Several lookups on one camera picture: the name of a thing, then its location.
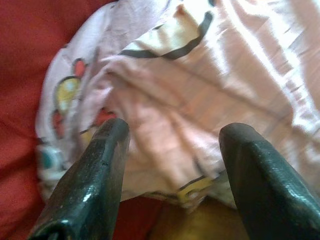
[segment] dark green object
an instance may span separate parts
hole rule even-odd
[[[251,240],[320,240],[319,197],[268,141],[232,123],[220,131],[219,143]]]
[[[121,199],[129,128],[105,122],[61,178],[29,240],[111,240]]]

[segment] cloth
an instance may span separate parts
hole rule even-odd
[[[109,2],[1,1],[0,240],[25,240],[44,207],[35,119],[47,68],[85,20]],[[121,203],[114,238],[145,239],[161,205],[141,197]]]
[[[69,54],[74,57],[65,64],[62,49],[51,64],[36,127],[44,143],[61,151],[63,166],[67,169],[85,149],[102,109],[130,126],[122,199],[145,194],[192,208],[210,193],[232,206],[218,135],[225,125],[242,122],[267,138],[319,193],[317,3],[152,1],[141,9],[135,2],[130,12],[137,14],[119,13],[119,24],[134,28],[113,29],[105,18],[103,27],[110,31],[101,31],[97,43],[87,42],[95,46],[90,47],[94,57],[81,43],[84,52],[76,52],[82,55]],[[148,13],[157,8],[151,22]],[[130,39],[146,22],[150,29]],[[65,104],[56,85],[78,58],[91,68]],[[55,105],[55,98],[63,100]],[[60,138],[51,124],[55,106],[64,115]]]

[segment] black outline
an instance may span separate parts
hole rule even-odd
[[[193,179],[192,181],[188,182],[186,185],[182,186],[179,188],[179,191],[182,191],[183,189],[186,189],[188,186],[190,186],[191,184],[194,184],[202,179],[205,179],[206,176],[201,176],[201,177],[198,177],[196,179]]]
[[[158,29],[161,28],[163,25],[164,25],[164,23],[161,24],[161,25],[159,25],[159,26],[156,26],[156,27],[152,28],[152,30],[158,30]]]
[[[178,200],[178,196],[176,194],[169,194],[161,191],[146,192],[145,194],[153,197],[160,196],[168,200],[176,200],[176,201]]]
[[[204,19],[203,19],[202,23],[198,27],[199,36],[197,38],[191,40],[185,46],[178,48],[178,49],[175,49],[173,51],[170,51],[168,53],[165,53],[161,56],[153,53],[151,50],[122,50],[119,53],[119,55],[125,55],[125,56],[134,57],[134,58],[138,58],[138,59],[141,59],[141,58],[152,59],[152,58],[163,57],[165,59],[176,60],[178,58],[181,58],[181,57],[187,55],[196,46],[199,45],[199,43],[202,41],[202,39],[206,35],[213,18],[214,17],[212,16],[212,14],[209,11],[207,11],[204,14]]]
[[[215,0],[208,0],[209,5],[211,5],[212,7],[216,6],[216,1]]]

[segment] pink cloth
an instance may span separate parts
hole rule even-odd
[[[299,0],[185,0],[164,6],[158,17],[152,13],[152,23],[142,8],[140,16],[132,13],[136,8],[128,17],[122,14],[118,28],[117,17],[104,17],[101,26],[110,31],[88,43],[96,47],[95,60],[72,96],[59,141],[48,113],[54,86],[66,76],[58,65],[71,54],[58,54],[44,86],[39,136],[51,132],[50,142],[62,149],[68,167],[88,144],[86,130],[100,109],[107,109],[131,131],[123,199],[148,194],[192,207],[211,191],[232,205],[218,134],[242,122],[265,136],[319,193],[319,6]],[[150,29],[141,36],[145,28],[135,36],[125,30],[135,33],[146,22]],[[83,52],[72,60],[90,59],[89,47],[81,45]],[[88,139],[79,134],[84,131]]]

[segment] cartoon print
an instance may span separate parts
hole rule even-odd
[[[178,7],[177,14],[185,14],[182,5]],[[130,43],[119,54],[134,58],[162,57],[170,60],[176,60],[189,54],[206,35],[213,21],[213,15],[207,11],[197,29],[192,24],[186,24],[187,18],[176,18],[175,21],[154,27],[151,31]],[[166,38],[165,44],[162,42],[163,36]]]
[[[55,88],[55,110],[52,113],[52,124],[59,139],[64,136],[64,118],[69,110],[71,101],[80,87],[85,68],[84,60],[81,58],[76,59],[73,62],[72,75],[63,78]]]
[[[74,99],[80,84],[81,78],[85,74],[86,64],[82,58],[76,59],[72,64],[72,74],[62,79],[54,92],[55,110],[52,113],[53,128],[57,137],[60,139],[64,136],[64,119],[69,110],[70,103]],[[89,144],[93,134],[97,127],[99,127],[104,121],[111,118],[115,118],[115,114],[108,112],[105,108],[102,108],[98,113],[93,125],[89,129],[80,132],[80,138],[84,144]]]
[[[176,194],[167,194],[161,191],[147,192],[145,197],[150,197],[158,200],[165,200],[172,204],[182,205],[186,208],[193,204],[199,203],[203,197],[208,194],[213,180],[206,176],[198,177],[186,185],[180,187]]]
[[[82,143],[82,147],[86,148],[89,145],[93,135],[95,134],[99,126],[101,126],[105,121],[114,118],[116,118],[116,115],[113,112],[107,111],[103,107],[96,116],[95,121],[93,122],[91,127],[89,127],[87,130],[80,132],[80,140]]]

